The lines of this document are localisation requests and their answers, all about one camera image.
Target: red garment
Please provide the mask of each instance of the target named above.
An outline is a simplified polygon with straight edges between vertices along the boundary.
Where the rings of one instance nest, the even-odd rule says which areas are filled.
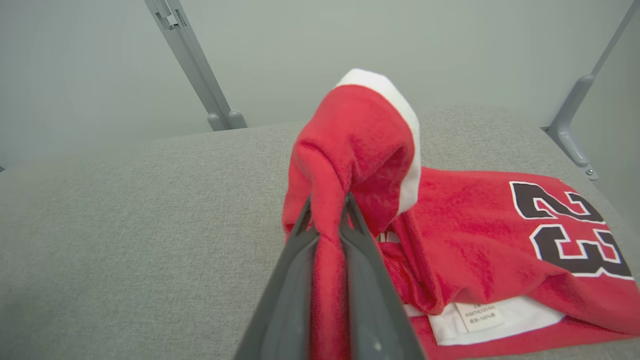
[[[380,249],[400,298],[416,309],[411,321],[432,360],[640,335],[640,293],[596,209],[550,177],[420,169],[418,133],[414,112],[389,80],[352,70],[294,145],[282,223],[288,236],[311,194],[321,234],[312,286],[314,360],[349,358],[338,237],[349,191],[373,236],[391,230],[399,238]],[[548,315],[541,316],[547,322],[534,318],[529,326],[510,308],[504,324],[491,329],[441,326],[456,324],[440,321],[455,319],[447,312],[454,302],[512,300]]]

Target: care label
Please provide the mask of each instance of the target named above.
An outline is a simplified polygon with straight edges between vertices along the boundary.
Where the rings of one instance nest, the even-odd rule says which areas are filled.
[[[458,302],[455,304],[469,332],[504,324],[502,315],[495,304],[460,304]]]

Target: white fabric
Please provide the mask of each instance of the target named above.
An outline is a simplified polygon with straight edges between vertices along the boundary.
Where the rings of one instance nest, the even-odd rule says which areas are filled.
[[[342,85],[358,85],[369,88],[382,95],[404,119],[413,137],[413,159],[409,171],[400,184],[400,201],[397,214],[409,210],[418,202],[420,185],[420,127],[418,117],[400,91],[385,76],[362,69],[352,69],[339,82]]]
[[[482,331],[467,331],[455,303],[445,306],[440,315],[428,315],[436,343],[440,346],[484,343],[542,329],[560,322],[564,317],[559,311],[526,296],[494,304],[502,314],[504,324]],[[424,313],[409,304],[404,305],[404,311],[409,317],[424,316]]]

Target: gray cushion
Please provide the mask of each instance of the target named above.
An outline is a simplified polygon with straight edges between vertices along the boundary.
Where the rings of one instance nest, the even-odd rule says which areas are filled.
[[[640,247],[539,130],[499,108],[421,117],[422,164],[558,177]],[[230,359],[284,244],[301,124],[184,136],[0,174],[0,358]],[[524,359],[632,359],[637,341]]]

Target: gray metal post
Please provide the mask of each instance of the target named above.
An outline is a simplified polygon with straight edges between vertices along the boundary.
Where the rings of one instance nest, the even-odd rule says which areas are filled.
[[[209,113],[207,121],[211,128],[219,131],[246,127],[242,114],[229,108],[180,1],[145,0],[145,3]],[[171,15],[175,17],[175,24],[170,24],[168,20]]]
[[[611,54],[611,50],[613,50],[616,42],[618,42],[618,39],[627,27],[629,21],[631,21],[631,18],[634,16],[634,12],[636,12],[639,5],[640,0],[634,0],[591,73],[578,79],[569,93],[569,96],[564,101],[564,104],[560,107],[560,111],[558,111],[558,114],[547,129],[549,137],[551,137],[551,139],[560,146],[560,149],[562,149],[579,168],[583,169],[584,173],[590,180],[597,180],[598,173],[591,166],[589,158],[584,154],[578,146],[578,143],[575,141],[573,133],[571,132],[571,121],[573,120],[575,113],[578,111],[580,104],[582,104],[585,96],[587,96],[587,93],[589,92],[596,75],[600,72],[604,61],[609,57],[609,54]]]

